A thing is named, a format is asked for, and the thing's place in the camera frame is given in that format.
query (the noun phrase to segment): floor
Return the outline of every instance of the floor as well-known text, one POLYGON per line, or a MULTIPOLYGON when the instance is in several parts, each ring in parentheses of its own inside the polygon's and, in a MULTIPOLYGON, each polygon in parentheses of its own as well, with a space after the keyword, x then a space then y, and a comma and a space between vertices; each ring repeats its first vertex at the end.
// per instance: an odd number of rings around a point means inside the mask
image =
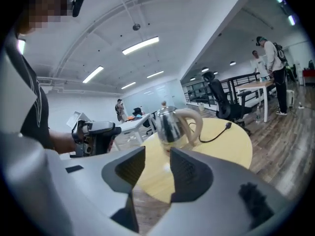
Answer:
MULTIPOLYGON (((303 193, 315 161, 315 88, 291 84, 288 89, 295 91, 295 106, 286 117, 275 114, 278 101, 271 98, 267 123, 256 123, 255 113, 247 115, 244 121, 252 132, 250 170, 292 200, 303 193), (299 102, 305 109, 297 108, 299 102)), ((195 106, 188 107, 199 111, 195 106)), ((215 118, 215 113, 210 110, 201 112, 201 115, 203 118, 215 118)), ((140 130, 144 140, 147 138, 146 130, 145 127, 140 130)), ((136 139, 130 139, 131 136, 127 134, 116 138, 121 149, 139 146, 136 139)), ((133 198, 140 234, 145 235, 170 205, 150 197, 138 186, 133 190, 133 198)))

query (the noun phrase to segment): white table leg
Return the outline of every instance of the white table leg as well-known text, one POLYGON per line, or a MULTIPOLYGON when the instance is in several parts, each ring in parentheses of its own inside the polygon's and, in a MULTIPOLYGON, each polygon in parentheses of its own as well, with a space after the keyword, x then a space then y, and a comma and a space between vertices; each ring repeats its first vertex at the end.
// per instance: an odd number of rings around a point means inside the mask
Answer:
POLYGON ((139 131, 135 131, 135 132, 134 132, 134 135, 136 136, 136 138, 137 138, 139 144, 141 145, 141 144, 143 143, 143 141, 142 141, 142 138, 141 138, 141 136, 140 136, 139 131))
POLYGON ((259 100, 259 105, 261 105, 261 95, 260 95, 260 88, 258 88, 258 100, 259 100))
POLYGON ((268 96, 267 96, 267 87, 263 87, 264 90, 264 122, 267 122, 268 118, 268 96))
POLYGON ((154 130, 154 126, 153 126, 151 117, 149 117, 148 120, 149 120, 150 128, 151 128, 151 130, 152 130, 152 134, 154 134, 156 131, 154 130))
MULTIPOLYGON (((237 89, 237 95, 239 95, 240 93, 241 93, 241 90, 237 89)), ((242 98, 241 97, 238 97, 238 102, 240 105, 242 105, 242 98)))
POLYGON ((116 143, 116 141, 114 140, 113 142, 113 147, 116 149, 116 150, 120 150, 118 144, 116 143))

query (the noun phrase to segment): railing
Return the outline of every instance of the railing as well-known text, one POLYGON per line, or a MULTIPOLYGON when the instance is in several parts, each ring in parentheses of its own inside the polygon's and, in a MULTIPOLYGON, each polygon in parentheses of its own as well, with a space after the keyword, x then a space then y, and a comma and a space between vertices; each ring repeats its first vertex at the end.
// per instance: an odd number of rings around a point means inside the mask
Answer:
MULTIPOLYGON (((231 104, 238 104, 237 90, 235 89, 238 86, 257 81, 258 73, 250 73, 241 76, 232 77, 226 80, 221 81, 222 87, 226 96, 231 104)), ((185 93, 185 98, 188 103, 191 102, 203 102, 205 104, 216 105, 216 100, 208 87, 208 85, 204 82, 204 87, 193 89, 185 93)), ((258 98, 258 91, 253 91, 253 96, 248 97, 245 101, 252 100, 254 98, 258 98)))

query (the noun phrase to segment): white suitcase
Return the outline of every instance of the white suitcase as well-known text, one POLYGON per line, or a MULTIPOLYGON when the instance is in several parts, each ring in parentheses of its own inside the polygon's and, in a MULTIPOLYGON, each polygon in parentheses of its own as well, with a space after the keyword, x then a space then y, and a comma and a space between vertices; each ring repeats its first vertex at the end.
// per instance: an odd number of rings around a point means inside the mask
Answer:
POLYGON ((294 91, 293 90, 286 91, 286 105, 288 108, 294 107, 294 91))

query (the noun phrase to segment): person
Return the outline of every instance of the person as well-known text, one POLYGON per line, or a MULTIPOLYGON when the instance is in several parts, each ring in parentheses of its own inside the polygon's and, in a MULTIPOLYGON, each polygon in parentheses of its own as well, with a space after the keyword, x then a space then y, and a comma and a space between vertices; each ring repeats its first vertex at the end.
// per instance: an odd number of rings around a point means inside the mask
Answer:
POLYGON ((118 113, 120 114, 120 117, 121 117, 121 122, 124 123, 128 120, 126 114, 125 114, 125 108, 124 108, 124 104, 122 103, 122 100, 121 99, 118 99, 117 100, 117 104, 116 104, 116 107, 118 109, 118 113))
POLYGON ((66 8, 67 0, 28 0, 28 4, 9 32, 4 42, 4 51, 17 70, 20 77, 36 95, 36 100, 29 110, 21 134, 33 138, 44 148, 53 149, 57 153, 75 151, 76 144, 71 133, 62 133, 49 129, 49 106, 45 92, 41 88, 36 73, 26 59, 18 51, 18 36, 26 35, 36 27, 48 22, 48 18, 61 16, 62 8, 66 8))
POLYGON ((286 83, 285 83, 285 66, 278 57, 275 45, 266 38, 258 36, 256 38, 257 45, 265 49, 267 55, 267 71, 272 72, 279 102, 280 110, 276 111, 277 115, 287 115, 286 105, 286 83))
POLYGON ((265 61, 262 59, 262 57, 260 57, 258 55, 257 51, 252 51, 252 54, 254 56, 254 66, 255 66, 255 73, 259 72, 260 73, 260 77, 262 79, 262 81, 266 81, 266 77, 269 76, 269 72, 267 71, 267 65, 265 63, 265 61))

